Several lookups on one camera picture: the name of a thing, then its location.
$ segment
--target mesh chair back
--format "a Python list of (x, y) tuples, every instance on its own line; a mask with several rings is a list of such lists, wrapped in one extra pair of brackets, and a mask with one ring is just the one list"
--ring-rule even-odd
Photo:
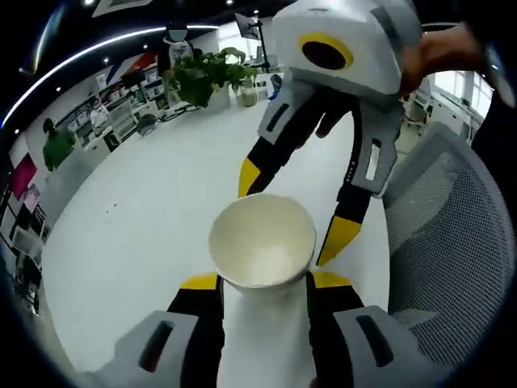
[(470, 147), (434, 123), (384, 197), (389, 313), (434, 362), (473, 350), (511, 282), (515, 240), (503, 198)]

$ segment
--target monitor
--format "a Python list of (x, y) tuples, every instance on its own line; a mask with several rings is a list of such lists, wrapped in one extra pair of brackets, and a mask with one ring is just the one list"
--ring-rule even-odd
[(241, 14), (235, 14), (237, 25), (241, 36), (247, 39), (260, 40), (259, 28), (256, 26), (257, 21)]

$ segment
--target plant pot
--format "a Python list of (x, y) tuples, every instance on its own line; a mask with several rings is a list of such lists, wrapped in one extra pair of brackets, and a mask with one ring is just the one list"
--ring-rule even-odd
[(218, 91), (214, 91), (208, 101), (208, 106), (204, 109), (205, 112), (221, 112), (230, 107), (229, 88), (224, 85)]

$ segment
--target led light strip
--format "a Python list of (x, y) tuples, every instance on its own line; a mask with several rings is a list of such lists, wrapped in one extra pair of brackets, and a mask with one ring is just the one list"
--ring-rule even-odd
[[(219, 27), (218, 26), (210, 26), (210, 25), (202, 25), (202, 24), (194, 24), (194, 25), (188, 25), (187, 28), (189, 30), (216, 30)], [(101, 47), (108, 46), (109, 44), (118, 42), (119, 40), (124, 40), (128, 38), (133, 38), (134, 36), (139, 35), (146, 35), (146, 34), (152, 34), (154, 32), (161, 32), (165, 31), (165, 27), (155, 27), (155, 28), (148, 28), (146, 30), (140, 30), (140, 31), (134, 31), (129, 32), (127, 34), (123, 34), (120, 36), (116, 36), (114, 38), (105, 40), (103, 42), (94, 44), (93, 46), (89, 48), (85, 48), (84, 50), (80, 51), (79, 53), (74, 54), (72, 57), (65, 59), (62, 63), (54, 67), (52, 70), (50, 70), (48, 73), (43, 75), (41, 78), (39, 78), (34, 84), (27, 89), (25, 93), (18, 99), (18, 101), (15, 102), (15, 104), (11, 107), (9, 112), (6, 114), (6, 117), (4, 117), (2, 121), (2, 128), (5, 126), (6, 122), (9, 120), (9, 118), (13, 115), (16, 109), (22, 104), (23, 101), (27, 99), (29, 95), (33, 91), (35, 91), (43, 82), (45, 82), (47, 79), (52, 77), (55, 73), (57, 73), (59, 70), (63, 69), (65, 66), (69, 65), (73, 61), (79, 59), (83, 55), (87, 55), (88, 53), (94, 52), (96, 49), (100, 49)]]

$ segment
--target desk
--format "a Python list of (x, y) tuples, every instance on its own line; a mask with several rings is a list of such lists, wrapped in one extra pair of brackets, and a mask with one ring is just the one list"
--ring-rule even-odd
[[(213, 271), (208, 233), (218, 213), (237, 199), (241, 164), (266, 106), (261, 101), (219, 114), (191, 112), (157, 124), (148, 136), (132, 136), (70, 201), (42, 261), (56, 332), (78, 371), (106, 364), (117, 339), (150, 312), (166, 310), (183, 281)], [(352, 137), (347, 115), (326, 139), (312, 136), (267, 189), (307, 208), (316, 252)], [(387, 308), (389, 249), (380, 200), (372, 200), (359, 236), (325, 270), (349, 277), (365, 305)]]

